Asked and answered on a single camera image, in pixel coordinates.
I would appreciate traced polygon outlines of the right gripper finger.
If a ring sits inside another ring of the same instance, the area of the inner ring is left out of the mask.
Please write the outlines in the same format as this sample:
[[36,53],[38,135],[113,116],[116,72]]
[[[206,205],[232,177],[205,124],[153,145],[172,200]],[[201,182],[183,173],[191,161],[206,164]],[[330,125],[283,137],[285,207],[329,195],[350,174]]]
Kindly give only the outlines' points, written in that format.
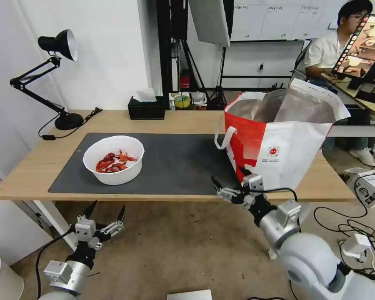
[[218,197],[230,203],[242,202],[241,190],[222,186],[221,183],[214,176],[211,176],[211,181],[213,183],[214,189],[216,191],[216,195]]
[[239,171],[242,173],[243,175],[243,178],[241,180],[241,186],[246,186],[246,185],[249,185],[249,181],[251,179],[251,172],[249,170],[247,170],[246,168],[242,167],[242,166],[238,166],[239,168]]

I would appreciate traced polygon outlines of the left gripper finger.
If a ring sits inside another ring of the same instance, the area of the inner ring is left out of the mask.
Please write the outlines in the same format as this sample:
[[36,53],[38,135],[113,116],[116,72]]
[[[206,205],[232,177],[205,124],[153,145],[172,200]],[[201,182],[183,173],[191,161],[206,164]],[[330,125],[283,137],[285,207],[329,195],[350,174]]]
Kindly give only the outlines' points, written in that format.
[[124,217],[125,217],[125,209],[126,206],[123,205],[116,221],[106,225],[104,228],[100,229],[98,231],[98,238],[99,241],[109,241],[112,239],[115,235],[120,233],[124,228]]
[[81,220],[89,220],[96,205],[97,205],[97,200],[93,201],[91,204],[89,204],[83,211],[83,213],[79,216],[77,216],[77,220],[78,221],[81,221]]

